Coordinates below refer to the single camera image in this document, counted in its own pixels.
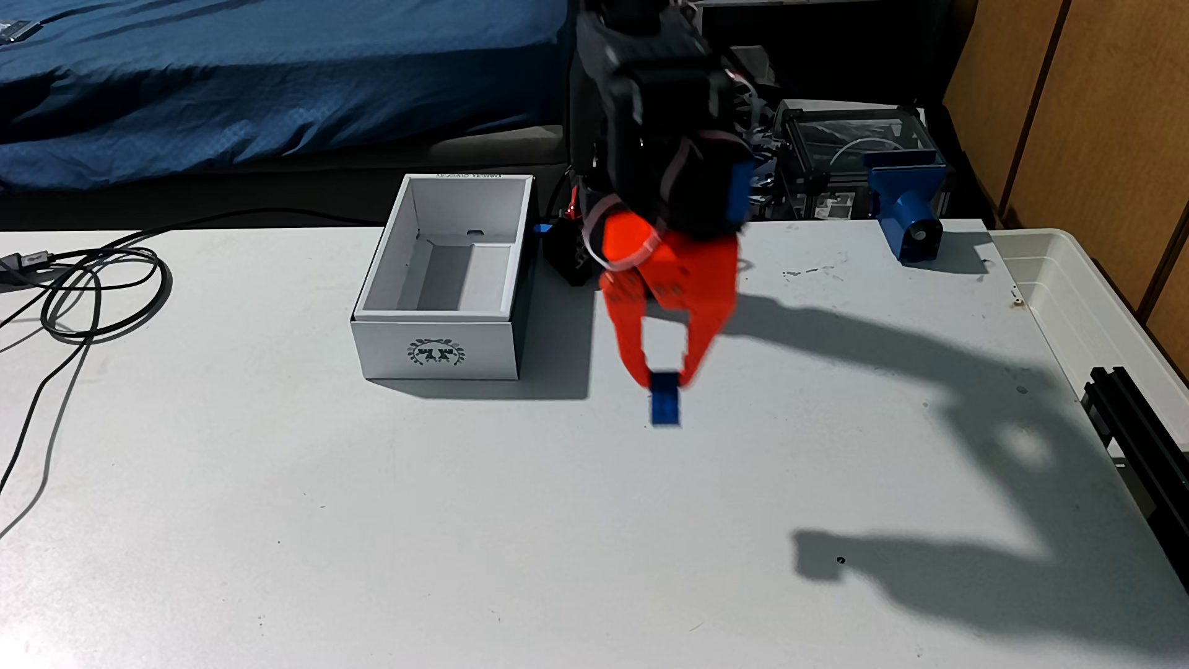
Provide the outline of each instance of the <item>black cable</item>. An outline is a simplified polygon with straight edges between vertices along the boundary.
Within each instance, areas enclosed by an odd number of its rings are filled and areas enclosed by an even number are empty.
[[[37,392],[33,393],[33,400],[29,405],[29,412],[25,415],[25,423],[21,427],[20,436],[17,438],[17,448],[13,450],[12,459],[8,461],[8,467],[5,469],[4,476],[0,478],[0,493],[4,492],[5,486],[8,484],[8,476],[12,474],[13,468],[17,466],[17,460],[20,457],[20,452],[25,446],[25,437],[29,434],[29,427],[33,421],[33,414],[37,410],[37,403],[38,400],[40,400],[42,392],[45,390],[45,386],[55,377],[57,377],[58,373],[65,370],[70,365],[70,362],[74,361],[81,353],[90,348],[90,346],[95,342],[96,337],[101,337],[103,336],[103,334],[111,334],[113,332],[118,332],[151,315],[155,311],[155,309],[159,308],[164,303],[165,297],[169,295],[170,285],[172,283],[172,273],[169,270],[169,265],[165,264],[165,260],[161,259],[161,257],[158,257],[157,253],[151,248],[127,246],[126,244],[147,239],[150,236],[156,236],[157,234],[162,234],[163,232],[169,232],[171,229],[177,229],[180,227],[189,227],[226,217],[234,217],[250,214],[262,214],[262,213],[288,213],[298,215],[312,215],[312,216],[323,217],[327,220],[347,222],[352,225],[384,225],[383,221],[340,216],[335,214],[327,214],[309,209],[296,209],[289,207],[260,207],[254,209],[238,209],[233,212],[224,212],[208,216],[140,229],[138,232],[133,232],[131,234],[120,236],[119,239],[112,241],[111,244],[106,244],[103,246],[99,246],[95,248],[80,248],[76,251],[68,251],[64,253],[50,253],[49,257],[51,264],[49,265],[48,272],[57,271],[58,273],[49,282],[38,280],[38,277],[42,276],[42,273],[31,273],[31,274],[24,273],[15,269],[6,266],[4,263],[0,263],[0,272],[8,273],[11,277],[15,278],[17,283],[39,288],[39,291],[37,292],[37,295],[33,296],[33,298],[25,302],[24,305],[21,305],[15,311],[5,317],[2,321],[0,321],[0,328],[11,323],[18,315],[20,315],[30,307],[36,304],[38,299],[43,299],[42,313],[39,317],[42,327],[58,340],[78,341],[78,343],[73,345],[75,347],[75,351],[71,352],[69,356],[67,356],[67,360],[62,361],[62,364],[58,367],[56,367],[54,372],[50,372],[44,379],[42,379],[42,383],[37,386]],[[74,263],[57,261],[57,260],[74,259],[74,258],[78,259]],[[136,280],[131,280],[127,283],[117,283],[113,285],[103,285],[99,279],[99,270],[101,270],[105,265],[109,263],[121,261],[120,258],[139,258],[140,261],[147,263],[150,265],[150,269],[144,276],[141,276]],[[103,326],[100,324],[100,313],[101,313],[103,290],[119,290],[124,288],[133,288],[136,285],[141,285],[158,273],[161,274],[161,282],[157,286],[157,291],[149,299],[149,302],[145,303],[144,307],[141,307],[140,309],[138,309],[136,313],[133,313],[127,317],[122,317],[108,324]],[[82,285],[80,285],[77,280],[75,283],[70,283],[73,278],[80,277],[80,274],[89,276],[92,278],[92,282]],[[95,295],[94,313],[92,315],[90,327],[88,327],[87,329],[77,329],[77,330],[64,329],[59,327],[56,322],[57,311],[55,304],[61,304],[62,299],[65,298],[65,295],[68,292],[77,292],[77,291],[88,291],[88,292],[94,292]]]
[[[90,274],[90,277],[95,282],[96,286],[100,285],[99,273],[96,273],[92,269],[83,269],[83,271],[86,271],[87,273]],[[102,290],[96,290],[95,291],[94,311],[93,311],[92,317],[90,317],[90,327],[92,327],[92,329],[99,327],[99,313],[100,313],[100,304],[101,304],[101,301],[102,301],[102,295],[103,295]],[[50,303],[52,299],[45,299],[46,303]],[[62,372],[63,370],[67,368],[67,366],[70,365],[70,361],[73,361],[75,358],[77,358],[78,354],[81,354],[83,351],[90,348],[90,343],[92,343],[92,339],[88,337],[88,339],[83,340],[83,342],[81,345],[75,345],[75,351],[71,352],[69,356],[67,356],[67,360],[62,361],[62,365],[59,365],[56,368],[54,368],[54,372],[46,374],[45,379],[42,379],[42,383],[37,386],[37,392],[33,393],[33,400],[31,403],[29,403],[29,411],[25,414],[25,424],[20,429],[20,436],[17,437],[17,448],[13,449],[13,452],[12,452],[12,459],[8,460],[8,467],[5,468],[4,476],[0,478],[0,494],[4,494],[4,488],[8,484],[8,476],[12,475],[13,468],[17,467],[17,460],[20,457],[20,450],[25,446],[25,436],[29,434],[29,425],[33,422],[33,412],[37,410],[37,402],[42,399],[42,391],[45,390],[45,386],[55,377],[57,377],[59,372]]]
[[[549,196],[549,207],[545,209],[546,215],[548,215],[549,217],[558,215],[558,210],[554,209],[553,207],[558,204],[558,195],[561,193],[561,187],[570,183],[568,177],[570,177],[570,171],[573,168],[566,168],[566,171],[562,172],[561,178],[558,179],[558,184],[553,187],[553,195]]]

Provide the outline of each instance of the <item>blue bedsheet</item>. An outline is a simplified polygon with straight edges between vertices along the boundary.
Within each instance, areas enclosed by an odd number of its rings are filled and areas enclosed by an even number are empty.
[[[558,122],[567,0],[2,0],[0,193]]]

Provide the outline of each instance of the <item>white table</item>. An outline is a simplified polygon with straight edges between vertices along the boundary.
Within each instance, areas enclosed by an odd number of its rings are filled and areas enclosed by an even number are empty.
[[[92,351],[0,539],[0,667],[1185,667],[1189,597],[948,227],[906,267],[873,221],[753,225],[677,430],[547,265],[523,381],[382,386],[347,326],[379,229],[155,239],[169,302]],[[67,353],[0,353],[0,456]]]

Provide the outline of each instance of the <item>white cardboard box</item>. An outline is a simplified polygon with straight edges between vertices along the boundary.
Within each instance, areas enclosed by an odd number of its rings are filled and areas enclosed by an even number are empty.
[[[366,379],[520,378],[533,176],[410,173],[351,316]]]

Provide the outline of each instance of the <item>wooden panel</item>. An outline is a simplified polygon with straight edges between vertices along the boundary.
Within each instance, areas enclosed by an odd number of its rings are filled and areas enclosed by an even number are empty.
[[[1007,219],[1077,236],[1138,307],[1189,197],[1189,2],[1074,0]]]
[[[945,107],[983,190],[999,206],[1061,0],[980,0]]]
[[[1147,328],[1181,374],[1189,375],[1189,254],[1184,250],[1160,290]]]

